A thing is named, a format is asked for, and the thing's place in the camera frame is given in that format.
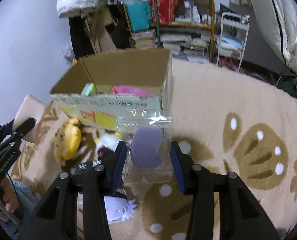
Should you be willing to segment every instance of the beige blanket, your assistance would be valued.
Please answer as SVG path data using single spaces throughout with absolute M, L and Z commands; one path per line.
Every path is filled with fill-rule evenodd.
M 238 173 L 285 236 L 297 223 L 297 100 L 212 64 L 173 60 L 173 75 L 173 139 L 210 171 Z M 37 146 L 27 143 L 13 170 L 14 179 L 40 194 L 62 170 L 52 152 L 54 134 L 66 118 L 51 104 Z M 84 131 L 87 147 L 82 157 L 93 158 L 92 139 L 103 132 Z M 113 239 L 185 239 L 192 198 L 178 191 L 174 179 L 164 185 L 125 185 L 124 189 L 130 199 L 136 198 L 138 207 L 130 221 L 110 225 Z M 78 205 L 80 238 L 82 231 Z M 216 194 L 214 239 L 219 239 Z

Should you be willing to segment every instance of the yellow toy on shelf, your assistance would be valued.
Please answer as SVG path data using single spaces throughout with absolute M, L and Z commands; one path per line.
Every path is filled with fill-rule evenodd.
M 78 118 L 71 118 L 56 132 L 54 156 L 58 164 L 65 166 L 65 161 L 74 159 L 82 140 L 81 125 Z

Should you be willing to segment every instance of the purple plush toy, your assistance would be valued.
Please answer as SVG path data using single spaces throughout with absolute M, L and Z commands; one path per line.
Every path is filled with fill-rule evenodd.
M 138 169 L 155 169 L 161 164 L 159 147 L 162 143 L 160 128 L 141 125 L 132 139 L 130 157 Z

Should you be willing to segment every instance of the human hand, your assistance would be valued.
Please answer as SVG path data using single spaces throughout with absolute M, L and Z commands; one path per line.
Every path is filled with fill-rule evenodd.
M 5 209 L 8 212 L 14 212 L 18 207 L 18 201 L 15 191 L 10 184 L 9 179 L 5 176 L 1 182 L 1 189 L 4 191 L 3 201 L 6 202 Z

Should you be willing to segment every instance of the red bag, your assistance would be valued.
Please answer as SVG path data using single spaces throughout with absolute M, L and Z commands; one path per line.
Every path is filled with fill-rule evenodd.
M 157 0 L 159 11 L 159 23 L 168 24 L 175 20 L 175 8 L 179 0 Z M 154 0 L 149 0 L 152 9 L 152 19 L 156 23 Z

